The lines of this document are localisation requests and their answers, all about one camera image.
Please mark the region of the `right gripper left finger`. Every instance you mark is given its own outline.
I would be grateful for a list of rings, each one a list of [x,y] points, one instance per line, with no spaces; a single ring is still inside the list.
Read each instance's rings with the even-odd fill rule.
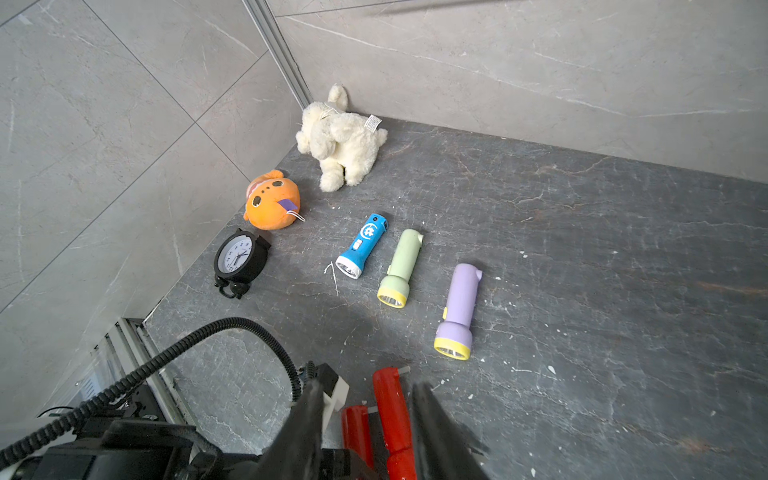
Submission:
[[[322,456],[323,410],[323,387],[317,380],[311,380],[248,478],[317,479]]]

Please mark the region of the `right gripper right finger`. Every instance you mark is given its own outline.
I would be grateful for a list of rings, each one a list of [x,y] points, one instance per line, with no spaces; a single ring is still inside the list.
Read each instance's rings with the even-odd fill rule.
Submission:
[[[426,382],[411,388],[410,420],[418,479],[488,479]]]

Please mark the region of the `red flashlight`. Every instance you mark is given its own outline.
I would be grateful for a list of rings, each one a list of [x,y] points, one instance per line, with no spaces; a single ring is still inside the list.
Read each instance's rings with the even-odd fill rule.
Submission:
[[[417,479],[411,423],[401,386],[401,377],[409,372],[408,366],[388,367],[373,375],[376,406],[389,453],[387,470],[390,479]]]
[[[346,449],[357,453],[365,464],[374,468],[369,408],[365,405],[353,405],[342,411],[342,439]]]

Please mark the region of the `purple flashlight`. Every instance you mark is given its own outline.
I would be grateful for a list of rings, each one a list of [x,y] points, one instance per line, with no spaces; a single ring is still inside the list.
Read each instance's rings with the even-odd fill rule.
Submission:
[[[470,358],[473,342],[470,327],[482,276],[483,272],[472,264],[460,263],[455,267],[443,321],[437,328],[433,344],[439,353],[462,361]]]

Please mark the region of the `green flashlight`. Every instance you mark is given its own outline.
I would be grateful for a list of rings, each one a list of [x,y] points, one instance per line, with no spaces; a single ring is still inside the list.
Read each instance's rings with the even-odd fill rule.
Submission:
[[[382,279],[377,298],[393,308],[403,308],[410,293],[410,279],[424,236],[414,229],[402,232],[387,274]]]

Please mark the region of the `blue flashlight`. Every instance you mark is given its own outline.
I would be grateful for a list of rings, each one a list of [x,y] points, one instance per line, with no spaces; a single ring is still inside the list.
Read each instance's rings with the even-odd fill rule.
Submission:
[[[348,277],[358,279],[368,257],[387,228],[388,221],[382,214],[372,214],[360,228],[350,247],[337,257],[336,267]]]

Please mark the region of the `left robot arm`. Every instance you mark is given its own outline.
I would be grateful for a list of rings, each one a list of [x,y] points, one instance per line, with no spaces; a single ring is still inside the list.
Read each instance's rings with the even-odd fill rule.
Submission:
[[[68,413],[1,450],[1,467],[14,479],[224,479],[232,455],[195,427],[118,416],[124,398],[205,339],[231,329],[254,334],[285,369],[292,401],[302,394],[299,372],[279,341],[242,317],[210,322],[178,340]]]

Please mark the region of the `black alarm clock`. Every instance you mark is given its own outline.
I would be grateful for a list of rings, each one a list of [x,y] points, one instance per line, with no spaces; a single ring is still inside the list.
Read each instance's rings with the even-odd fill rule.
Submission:
[[[240,228],[230,235],[214,259],[219,293],[229,299],[241,299],[266,266],[270,248],[264,237]]]

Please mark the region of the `orange plush toy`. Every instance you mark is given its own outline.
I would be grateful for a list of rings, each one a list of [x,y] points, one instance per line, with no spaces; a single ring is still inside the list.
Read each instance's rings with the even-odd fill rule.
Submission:
[[[298,186],[280,170],[256,178],[246,191],[243,218],[264,231],[284,229],[296,220],[304,222]]]

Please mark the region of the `white plush dog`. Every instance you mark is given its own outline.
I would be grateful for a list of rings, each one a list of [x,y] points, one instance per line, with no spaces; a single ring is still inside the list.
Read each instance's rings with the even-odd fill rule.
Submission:
[[[325,101],[304,108],[296,133],[298,151],[319,162],[319,187],[326,193],[343,186],[357,186],[370,173],[379,149],[388,138],[382,120],[348,110],[348,93],[343,85],[330,88]]]

